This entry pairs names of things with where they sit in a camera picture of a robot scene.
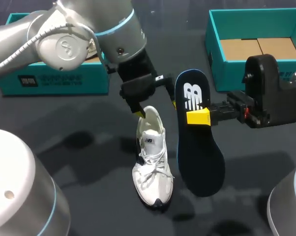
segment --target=sneaker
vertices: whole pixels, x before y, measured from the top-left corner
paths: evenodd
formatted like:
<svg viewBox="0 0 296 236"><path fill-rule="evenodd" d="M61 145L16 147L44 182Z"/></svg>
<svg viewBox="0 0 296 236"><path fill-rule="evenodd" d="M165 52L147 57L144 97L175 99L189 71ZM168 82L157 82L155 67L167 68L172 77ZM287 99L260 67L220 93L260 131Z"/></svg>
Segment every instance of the sneaker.
<svg viewBox="0 0 296 236"><path fill-rule="evenodd" d="M144 108L146 118L137 126L137 163L133 180L139 197L149 207L164 207L173 191L173 176L168 164L166 131L157 110Z"/></svg>

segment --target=black insole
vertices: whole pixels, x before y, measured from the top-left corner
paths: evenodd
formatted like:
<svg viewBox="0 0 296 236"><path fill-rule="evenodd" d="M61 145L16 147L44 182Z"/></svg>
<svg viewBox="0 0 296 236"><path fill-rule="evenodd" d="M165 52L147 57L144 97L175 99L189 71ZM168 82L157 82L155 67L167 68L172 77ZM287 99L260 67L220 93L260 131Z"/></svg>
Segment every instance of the black insole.
<svg viewBox="0 0 296 236"><path fill-rule="evenodd" d="M210 105L210 89L205 74L196 69L182 72L175 85L178 113L178 168L187 188L198 197L217 193L225 177L224 157L211 126L187 125L186 112Z"/></svg>

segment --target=shoelace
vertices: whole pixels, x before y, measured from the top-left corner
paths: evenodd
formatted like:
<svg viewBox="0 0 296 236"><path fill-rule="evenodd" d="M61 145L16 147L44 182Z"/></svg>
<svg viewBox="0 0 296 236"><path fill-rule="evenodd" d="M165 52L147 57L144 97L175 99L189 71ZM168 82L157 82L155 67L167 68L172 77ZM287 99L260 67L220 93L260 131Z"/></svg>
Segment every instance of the shoelace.
<svg viewBox="0 0 296 236"><path fill-rule="evenodd" d="M149 178L151 178L156 173L161 173L167 177L174 178L173 175L169 172L166 172L165 162L164 162L164 152L165 148L162 148L161 152L155 155L146 154L145 150L142 148L141 156L144 160L144 165L137 168L138 172L142 176L141 178L141 187L143 188L144 184L147 182Z"/></svg>

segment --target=cardboard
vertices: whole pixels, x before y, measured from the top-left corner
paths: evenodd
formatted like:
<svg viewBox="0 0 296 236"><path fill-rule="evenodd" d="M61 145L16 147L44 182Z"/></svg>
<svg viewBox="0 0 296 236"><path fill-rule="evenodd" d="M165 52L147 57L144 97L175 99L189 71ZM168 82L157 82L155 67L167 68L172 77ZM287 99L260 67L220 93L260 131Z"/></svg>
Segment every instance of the cardboard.
<svg viewBox="0 0 296 236"><path fill-rule="evenodd" d="M271 54L277 60L296 59L290 38L225 39L220 43L226 60L247 60L261 54Z"/></svg>
<svg viewBox="0 0 296 236"><path fill-rule="evenodd" d="M221 40L226 60L246 60L250 56L261 55L262 51L256 39Z"/></svg>
<svg viewBox="0 0 296 236"><path fill-rule="evenodd" d="M277 60L296 59L296 48L290 38L258 38L263 54L271 54Z"/></svg>

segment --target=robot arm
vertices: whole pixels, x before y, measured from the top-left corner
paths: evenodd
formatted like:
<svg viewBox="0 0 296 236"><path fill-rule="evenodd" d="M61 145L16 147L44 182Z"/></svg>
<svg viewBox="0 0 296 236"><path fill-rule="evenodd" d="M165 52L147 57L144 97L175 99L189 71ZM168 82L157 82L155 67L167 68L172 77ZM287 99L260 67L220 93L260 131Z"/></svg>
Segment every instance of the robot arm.
<svg viewBox="0 0 296 236"><path fill-rule="evenodd" d="M130 0L59 0L48 11L1 26L0 76L39 61L56 70L76 69L86 60L92 38L108 73L122 78L120 94L133 113L145 116L139 102L158 86L166 87L175 104L172 78L157 75Z"/></svg>

